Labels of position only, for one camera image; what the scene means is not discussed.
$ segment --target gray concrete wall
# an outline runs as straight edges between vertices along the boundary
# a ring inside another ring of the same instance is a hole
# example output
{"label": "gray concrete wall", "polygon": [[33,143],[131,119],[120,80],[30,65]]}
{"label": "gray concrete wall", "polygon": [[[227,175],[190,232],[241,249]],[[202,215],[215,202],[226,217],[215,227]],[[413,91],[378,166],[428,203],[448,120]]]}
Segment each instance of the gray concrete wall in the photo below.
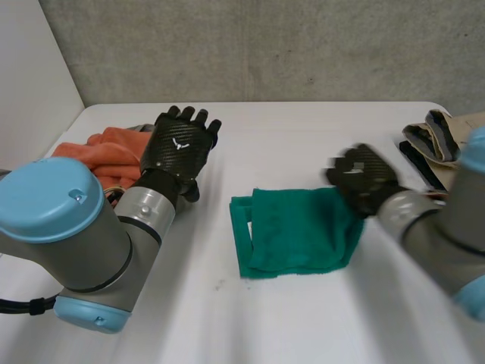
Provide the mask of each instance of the gray concrete wall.
{"label": "gray concrete wall", "polygon": [[433,101],[485,109],[479,0],[40,0],[86,105]]}

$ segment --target logo on robotic hand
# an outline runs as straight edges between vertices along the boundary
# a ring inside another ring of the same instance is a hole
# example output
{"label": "logo on robotic hand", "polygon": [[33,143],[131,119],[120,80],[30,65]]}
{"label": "logo on robotic hand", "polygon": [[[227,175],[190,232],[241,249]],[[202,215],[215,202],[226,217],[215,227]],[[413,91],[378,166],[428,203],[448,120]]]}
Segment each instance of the logo on robotic hand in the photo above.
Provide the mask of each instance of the logo on robotic hand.
{"label": "logo on robotic hand", "polygon": [[181,149],[186,148],[187,146],[190,145],[190,144],[179,144],[179,143],[177,143],[175,138],[172,138],[172,140],[174,142],[174,145],[177,147],[177,150],[181,150]]}
{"label": "logo on robotic hand", "polygon": [[364,173],[364,163],[361,162],[356,162],[354,163],[354,166],[352,170],[343,172],[344,174],[357,174],[357,173]]}

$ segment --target light blue joint cap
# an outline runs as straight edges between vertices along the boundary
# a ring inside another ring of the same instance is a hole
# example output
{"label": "light blue joint cap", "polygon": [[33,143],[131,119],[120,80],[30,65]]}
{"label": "light blue joint cap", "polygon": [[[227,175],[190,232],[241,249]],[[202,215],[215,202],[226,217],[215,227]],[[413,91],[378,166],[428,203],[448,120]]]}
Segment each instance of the light blue joint cap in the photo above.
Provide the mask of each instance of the light blue joint cap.
{"label": "light blue joint cap", "polygon": [[468,283],[454,298],[470,317],[485,322],[485,275]]}
{"label": "light blue joint cap", "polygon": [[466,168],[485,174],[485,127],[473,130],[459,161]]}
{"label": "light blue joint cap", "polygon": [[122,309],[62,296],[55,300],[54,313],[70,324],[105,334],[123,330],[131,316],[131,312]]}
{"label": "light blue joint cap", "polygon": [[45,158],[0,180],[0,232],[51,243],[88,227],[105,201],[98,179],[71,158]]}

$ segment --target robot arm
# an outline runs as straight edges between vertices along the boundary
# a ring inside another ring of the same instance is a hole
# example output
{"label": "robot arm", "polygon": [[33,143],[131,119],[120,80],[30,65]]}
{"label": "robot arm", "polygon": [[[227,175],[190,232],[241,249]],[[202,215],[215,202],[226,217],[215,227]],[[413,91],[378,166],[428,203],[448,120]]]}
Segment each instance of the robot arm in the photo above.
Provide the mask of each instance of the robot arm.
{"label": "robot arm", "polygon": [[[400,187],[389,165],[365,145],[336,159],[327,178],[356,213],[376,215],[467,314],[485,321],[485,128],[472,133],[460,162],[443,208]],[[355,164],[360,173],[348,173]]]}
{"label": "robot arm", "polygon": [[199,199],[196,177],[217,143],[220,121],[173,106],[155,122],[142,176],[116,205],[86,166],[46,158],[0,184],[0,252],[39,263],[64,286],[57,317],[116,333],[136,304],[175,216],[179,195]]}

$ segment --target white wall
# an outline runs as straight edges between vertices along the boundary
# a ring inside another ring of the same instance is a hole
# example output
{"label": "white wall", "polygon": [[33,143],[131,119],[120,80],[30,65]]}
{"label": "white wall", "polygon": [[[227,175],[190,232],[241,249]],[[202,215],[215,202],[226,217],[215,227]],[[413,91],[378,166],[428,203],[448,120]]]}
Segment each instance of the white wall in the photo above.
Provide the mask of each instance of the white wall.
{"label": "white wall", "polygon": [[0,168],[41,157],[83,109],[37,0],[0,0]]}

